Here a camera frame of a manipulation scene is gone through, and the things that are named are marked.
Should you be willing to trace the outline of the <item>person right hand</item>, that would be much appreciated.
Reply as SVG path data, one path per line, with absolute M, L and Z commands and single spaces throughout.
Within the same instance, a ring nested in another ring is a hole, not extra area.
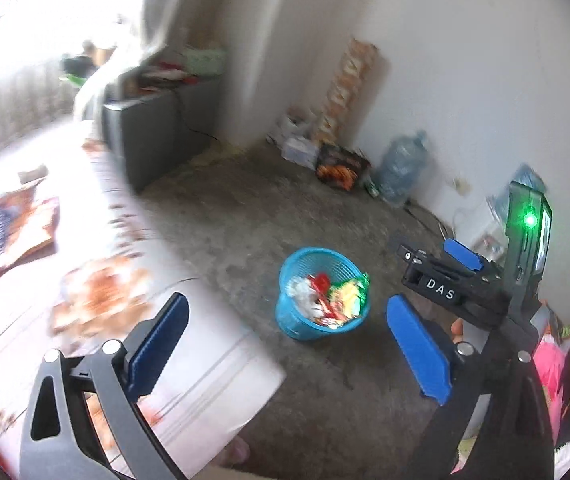
M 457 344 L 463 340 L 463 320 L 457 318 L 450 326 L 452 341 Z

